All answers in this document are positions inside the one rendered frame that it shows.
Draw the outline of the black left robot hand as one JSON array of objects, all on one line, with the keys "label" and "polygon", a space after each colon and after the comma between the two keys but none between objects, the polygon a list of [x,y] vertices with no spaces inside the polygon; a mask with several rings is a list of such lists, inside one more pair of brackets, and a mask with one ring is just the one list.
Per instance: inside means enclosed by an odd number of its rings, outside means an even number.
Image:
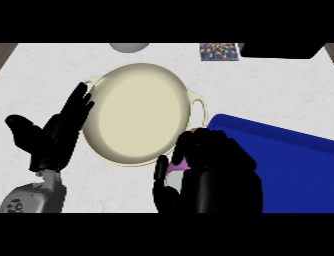
[{"label": "black left robot hand", "polygon": [[15,145],[30,153],[30,171],[61,172],[70,163],[80,131],[95,102],[87,85],[80,82],[64,108],[40,128],[24,116],[12,114],[5,123],[12,131]]}]

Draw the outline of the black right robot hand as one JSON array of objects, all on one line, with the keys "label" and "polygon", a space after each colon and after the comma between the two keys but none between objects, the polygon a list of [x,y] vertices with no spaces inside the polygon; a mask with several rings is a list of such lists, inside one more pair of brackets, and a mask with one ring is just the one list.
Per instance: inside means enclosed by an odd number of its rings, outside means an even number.
[{"label": "black right robot hand", "polygon": [[[188,163],[182,190],[164,185],[169,163]],[[172,159],[161,155],[154,172],[152,196],[163,214],[263,212],[257,163],[222,130],[198,128],[177,138]]]}]

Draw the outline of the purple and white can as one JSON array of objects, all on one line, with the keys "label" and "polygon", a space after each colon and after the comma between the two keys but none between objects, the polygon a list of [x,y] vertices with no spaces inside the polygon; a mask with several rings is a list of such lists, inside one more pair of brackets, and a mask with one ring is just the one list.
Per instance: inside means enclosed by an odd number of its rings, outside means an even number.
[{"label": "purple and white can", "polygon": [[166,185],[176,190],[182,189],[183,172],[189,169],[186,160],[182,160],[179,165],[169,164],[166,172]]}]

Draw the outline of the blue tray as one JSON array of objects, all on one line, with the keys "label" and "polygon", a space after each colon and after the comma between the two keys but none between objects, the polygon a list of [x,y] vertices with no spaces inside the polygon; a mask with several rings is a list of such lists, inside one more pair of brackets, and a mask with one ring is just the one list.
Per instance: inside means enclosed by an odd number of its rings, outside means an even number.
[{"label": "blue tray", "polygon": [[268,213],[334,213],[334,140],[219,114],[209,128],[257,162]]}]

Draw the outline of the grey round object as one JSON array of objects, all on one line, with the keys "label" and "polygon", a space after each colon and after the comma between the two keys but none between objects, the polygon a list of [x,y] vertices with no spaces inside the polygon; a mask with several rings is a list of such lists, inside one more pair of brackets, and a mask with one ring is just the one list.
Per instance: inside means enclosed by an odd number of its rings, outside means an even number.
[{"label": "grey round object", "polygon": [[136,53],[148,47],[148,43],[111,43],[110,46],[120,53]]}]

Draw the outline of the colourful printed box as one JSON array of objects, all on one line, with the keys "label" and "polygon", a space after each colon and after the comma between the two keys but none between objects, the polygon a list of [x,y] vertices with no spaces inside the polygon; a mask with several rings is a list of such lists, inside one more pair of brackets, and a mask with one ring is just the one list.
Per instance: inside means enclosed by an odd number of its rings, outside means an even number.
[{"label": "colourful printed box", "polygon": [[201,43],[200,56],[203,61],[237,61],[237,46],[234,43]]}]

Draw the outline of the black appliance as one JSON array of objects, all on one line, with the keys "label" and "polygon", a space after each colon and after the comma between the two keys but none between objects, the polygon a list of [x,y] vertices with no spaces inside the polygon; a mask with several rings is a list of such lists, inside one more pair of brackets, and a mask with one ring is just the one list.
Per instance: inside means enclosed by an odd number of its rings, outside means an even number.
[{"label": "black appliance", "polygon": [[324,43],[241,43],[241,56],[247,58],[310,59]]}]

